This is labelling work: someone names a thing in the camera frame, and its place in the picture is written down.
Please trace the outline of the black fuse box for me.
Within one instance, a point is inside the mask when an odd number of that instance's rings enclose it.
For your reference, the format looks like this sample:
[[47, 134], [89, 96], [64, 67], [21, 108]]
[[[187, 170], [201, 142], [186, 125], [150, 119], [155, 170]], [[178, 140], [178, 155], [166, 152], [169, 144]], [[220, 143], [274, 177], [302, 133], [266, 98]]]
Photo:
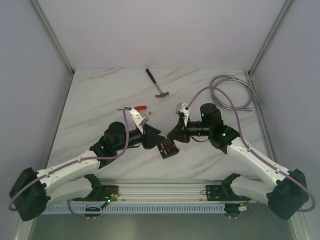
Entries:
[[165, 141], [159, 143], [157, 148], [163, 160], [179, 153], [179, 149], [172, 139], [166, 139]]

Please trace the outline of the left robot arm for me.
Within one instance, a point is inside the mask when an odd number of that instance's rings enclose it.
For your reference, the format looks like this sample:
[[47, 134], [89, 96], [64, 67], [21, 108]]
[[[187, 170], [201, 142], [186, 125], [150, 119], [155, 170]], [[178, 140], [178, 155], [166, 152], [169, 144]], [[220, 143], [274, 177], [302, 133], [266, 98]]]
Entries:
[[11, 190], [9, 209], [18, 212], [27, 222], [54, 204], [86, 199], [97, 201], [102, 196], [102, 184], [96, 172], [116, 160], [122, 151], [142, 145], [146, 150], [165, 140], [160, 130], [146, 124], [142, 129], [126, 131], [119, 121], [109, 125], [104, 135], [89, 150], [79, 156], [46, 169], [24, 169]]

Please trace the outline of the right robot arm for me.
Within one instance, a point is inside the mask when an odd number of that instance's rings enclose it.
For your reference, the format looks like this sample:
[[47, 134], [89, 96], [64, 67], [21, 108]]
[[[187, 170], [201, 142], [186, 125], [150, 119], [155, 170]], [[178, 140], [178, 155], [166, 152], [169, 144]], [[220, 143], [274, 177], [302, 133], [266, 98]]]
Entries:
[[213, 103], [200, 107], [201, 120], [191, 121], [187, 103], [176, 108], [179, 116], [177, 125], [167, 137], [181, 143], [188, 143], [194, 136], [207, 137], [211, 145], [245, 164], [260, 178], [250, 180], [238, 173], [232, 173], [221, 183], [223, 197], [247, 197], [265, 204], [280, 219], [288, 220], [308, 200], [305, 175], [272, 161], [243, 141], [240, 132], [224, 124], [221, 112]]

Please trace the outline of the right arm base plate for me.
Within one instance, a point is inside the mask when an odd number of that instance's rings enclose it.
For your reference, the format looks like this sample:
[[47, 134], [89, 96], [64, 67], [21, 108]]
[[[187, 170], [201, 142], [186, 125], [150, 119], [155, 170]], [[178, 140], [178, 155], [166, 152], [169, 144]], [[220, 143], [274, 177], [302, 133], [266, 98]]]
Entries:
[[236, 195], [230, 186], [206, 185], [204, 193], [208, 201], [250, 201], [251, 198]]

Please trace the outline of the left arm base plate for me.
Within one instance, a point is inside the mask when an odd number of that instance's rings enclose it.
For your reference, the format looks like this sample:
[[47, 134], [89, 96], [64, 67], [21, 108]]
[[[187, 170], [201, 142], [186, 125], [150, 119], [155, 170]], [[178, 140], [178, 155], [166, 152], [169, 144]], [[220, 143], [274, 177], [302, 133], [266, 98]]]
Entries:
[[82, 201], [94, 202], [94, 201], [106, 201], [111, 198], [111, 195], [117, 195], [119, 192], [118, 185], [103, 185], [99, 189], [93, 189], [92, 192], [84, 197]]

